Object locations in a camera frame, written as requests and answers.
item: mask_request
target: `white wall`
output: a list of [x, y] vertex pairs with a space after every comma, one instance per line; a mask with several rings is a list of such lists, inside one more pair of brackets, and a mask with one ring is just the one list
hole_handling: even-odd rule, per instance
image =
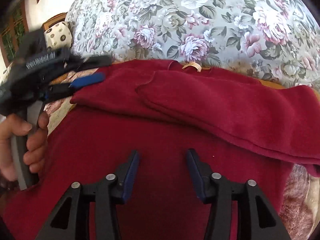
[[25, 0], [26, 18], [30, 31], [38, 29], [51, 17], [67, 12], [74, 0]]
[[1, 53], [1, 50], [0, 50], [0, 79], [1, 79], [5, 69], [6, 69], [6, 67], [5, 67], [4, 60], [3, 60], [3, 57], [2, 57], [2, 53]]

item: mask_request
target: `floral cushion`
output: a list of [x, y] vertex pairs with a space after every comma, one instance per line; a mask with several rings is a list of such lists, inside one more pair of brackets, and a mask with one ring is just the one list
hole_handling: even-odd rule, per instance
[[175, 59], [320, 91], [320, 29], [301, 0], [75, 0], [79, 55]]

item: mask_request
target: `finger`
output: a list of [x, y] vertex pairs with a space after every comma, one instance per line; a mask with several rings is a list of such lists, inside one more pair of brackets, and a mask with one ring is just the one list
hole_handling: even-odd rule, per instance
[[32, 163], [37, 163], [44, 158], [44, 153], [47, 149], [48, 144], [45, 143], [40, 148], [26, 152], [23, 156], [23, 161], [26, 165], [31, 165]]
[[10, 181], [17, 177], [12, 163], [10, 138], [12, 134], [27, 135], [31, 128], [30, 123], [25, 122], [16, 114], [10, 114], [0, 123], [0, 171]]
[[46, 129], [49, 124], [49, 116], [46, 112], [42, 112], [38, 118], [38, 124], [41, 129]]
[[27, 135], [31, 129], [31, 123], [26, 122], [16, 114], [10, 114], [0, 124], [0, 141], [9, 139], [12, 134], [17, 136]]
[[35, 149], [41, 147], [48, 137], [48, 129], [38, 129], [33, 135], [30, 135], [27, 140], [28, 151], [34, 151]]
[[41, 161], [37, 162], [37, 163], [32, 163], [29, 166], [30, 172], [31, 173], [38, 173], [39, 171], [41, 171], [44, 167], [44, 159], [42, 159]]

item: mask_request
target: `red sweater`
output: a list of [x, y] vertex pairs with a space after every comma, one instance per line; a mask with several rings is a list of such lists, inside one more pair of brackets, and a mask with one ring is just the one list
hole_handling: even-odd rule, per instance
[[[256, 180], [278, 211], [293, 163], [317, 174], [319, 102], [308, 87], [275, 90], [174, 61], [100, 71], [106, 80], [79, 91], [77, 107], [50, 135], [40, 183], [7, 206], [4, 221], [16, 240], [36, 237], [72, 182], [100, 180], [133, 149], [141, 162], [132, 198], [117, 207], [123, 240], [203, 239], [210, 207], [193, 190], [188, 148], [230, 180]], [[235, 232], [234, 224], [231, 239]]]

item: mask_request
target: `black tool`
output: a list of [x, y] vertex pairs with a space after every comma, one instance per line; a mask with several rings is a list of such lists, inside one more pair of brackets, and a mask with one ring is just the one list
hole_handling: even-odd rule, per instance
[[187, 151], [187, 163], [197, 197], [211, 204], [204, 240], [229, 240], [231, 204], [238, 202], [237, 240], [290, 240], [281, 219], [257, 183], [229, 181], [199, 160], [194, 149]]
[[36, 240], [89, 240], [89, 204], [95, 202], [96, 240], [120, 240], [116, 205], [131, 196], [139, 165], [133, 151], [126, 163], [101, 181], [81, 185], [74, 182], [60, 198]]
[[[81, 58], [61, 48], [47, 51], [42, 30], [26, 34], [9, 73], [8, 81], [0, 86], [0, 114], [16, 113], [33, 125], [28, 134], [36, 131], [39, 114], [44, 105], [73, 95], [84, 86], [104, 80], [102, 73], [74, 80], [72, 83], [50, 85], [50, 82], [69, 71], [82, 71], [111, 65], [109, 56]], [[11, 148], [19, 187], [24, 190], [35, 185], [38, 175], [32, 174], [23, 162], [27, 152], [27, 136], [12, 136]]]

